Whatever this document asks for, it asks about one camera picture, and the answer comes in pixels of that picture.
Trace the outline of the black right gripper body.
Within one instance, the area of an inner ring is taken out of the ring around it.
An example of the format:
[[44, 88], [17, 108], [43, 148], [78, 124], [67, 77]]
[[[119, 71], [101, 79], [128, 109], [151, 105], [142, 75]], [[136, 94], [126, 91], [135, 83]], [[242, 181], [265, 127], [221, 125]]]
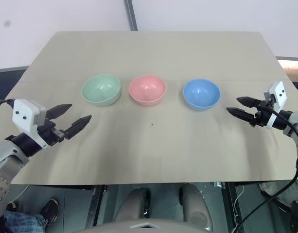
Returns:
[[273, 114], [274, 107], [271, 103], [267, 103], [264, 100], [253, 100], [252, 107], [255, 107], [257, 112], [253, 115], [250, 125], [253, 127], [256, 125], [266, 126], [267, 128], [271, 128], [274, 125], [275, 114]]

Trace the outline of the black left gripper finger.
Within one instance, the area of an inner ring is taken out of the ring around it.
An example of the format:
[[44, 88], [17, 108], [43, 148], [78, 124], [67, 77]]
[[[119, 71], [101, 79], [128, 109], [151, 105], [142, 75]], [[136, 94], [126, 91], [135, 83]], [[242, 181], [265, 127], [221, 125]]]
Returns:
[[46, 119], [52, 120], [63, 115], [69, 108], [72, 107], [72, 104], [60, 104], [57, 105], [46, 112]]
[[71, 124], [71, 126], [65, 130], [65, 138], [67, 140], [71, 139], [82, 131], [86, 125], [90, 122], [92, 115], [82, 117]]

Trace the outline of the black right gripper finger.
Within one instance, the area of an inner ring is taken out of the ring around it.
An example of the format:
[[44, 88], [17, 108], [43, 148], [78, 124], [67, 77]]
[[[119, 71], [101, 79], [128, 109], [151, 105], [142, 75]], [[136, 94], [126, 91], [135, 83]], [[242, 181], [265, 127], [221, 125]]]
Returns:
[[241, 119], [243, 121], [248, 122], [250, 125], [255, 125], [254, 122], [254, 115], [253, 114], [249, 114], [246, 111], [239, 109], [239, 108], [235, 108], [235, 107], [227, 107], [226, 110], [234, 117]]
[[261, 104], [261, 100], [251, 97], [238, 97], [236, 99], [240, 104], [248, 108], [257, 108]]

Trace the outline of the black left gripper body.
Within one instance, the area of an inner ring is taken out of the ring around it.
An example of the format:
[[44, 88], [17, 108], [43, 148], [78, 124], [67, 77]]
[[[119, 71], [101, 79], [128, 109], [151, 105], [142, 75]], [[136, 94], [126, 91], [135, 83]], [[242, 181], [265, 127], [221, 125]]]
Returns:
[[64, 133], [55, 127], [56, 124], [50, 120], [45, 120], [44, 125], [37, 127], [38, 134], [49, 146], [60, 143], [65, 139]]

